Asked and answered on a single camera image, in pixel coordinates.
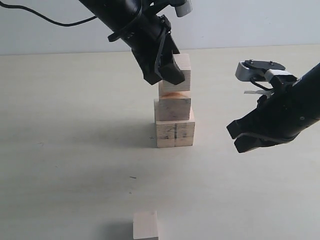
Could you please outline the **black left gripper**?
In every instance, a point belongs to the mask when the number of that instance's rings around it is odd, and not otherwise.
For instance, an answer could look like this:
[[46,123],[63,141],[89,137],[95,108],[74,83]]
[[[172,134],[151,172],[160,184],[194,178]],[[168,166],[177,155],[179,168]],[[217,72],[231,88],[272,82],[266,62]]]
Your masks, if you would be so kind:
[[159,38],[171,29],[164,16],[157,16],[173,0],[108,0],[107,26],[112,30],[109,42],[123,40],[133,51],[143,79],[150,85],[161,80],[173,85],[185,76],[173,56],[159,57]]

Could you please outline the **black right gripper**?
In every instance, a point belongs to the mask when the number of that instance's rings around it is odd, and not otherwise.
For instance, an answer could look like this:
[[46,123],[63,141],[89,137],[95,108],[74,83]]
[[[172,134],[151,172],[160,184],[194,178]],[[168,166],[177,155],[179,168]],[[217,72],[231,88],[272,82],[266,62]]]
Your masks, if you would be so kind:
[[273,86],[270,98],[226,126],[239,153],[286,144],[315,124],[315,83]]

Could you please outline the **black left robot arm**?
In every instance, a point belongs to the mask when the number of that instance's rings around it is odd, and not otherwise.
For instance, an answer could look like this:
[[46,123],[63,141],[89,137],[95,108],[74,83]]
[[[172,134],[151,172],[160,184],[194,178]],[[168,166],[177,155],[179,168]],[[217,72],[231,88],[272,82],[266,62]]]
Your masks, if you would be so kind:
[[81,3],[112,30],[109,42],[119,39],[130,48],[143,78],[154,85],[185,81],[174,56],[179,49],[171,35],[171,23],[158,12],[167,6],[179,9],[186,0],[83,0]]

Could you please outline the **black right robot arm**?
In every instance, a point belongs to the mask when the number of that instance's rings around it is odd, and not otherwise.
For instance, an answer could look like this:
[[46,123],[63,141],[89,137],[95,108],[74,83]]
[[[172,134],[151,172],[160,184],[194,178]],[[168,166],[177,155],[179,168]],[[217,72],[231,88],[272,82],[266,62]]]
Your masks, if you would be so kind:
[[293,141],[320,120],[320,66],[296,77],[274,61],[245,60],[235,76],[260,88],[257,106],[226,128],[239,153]]

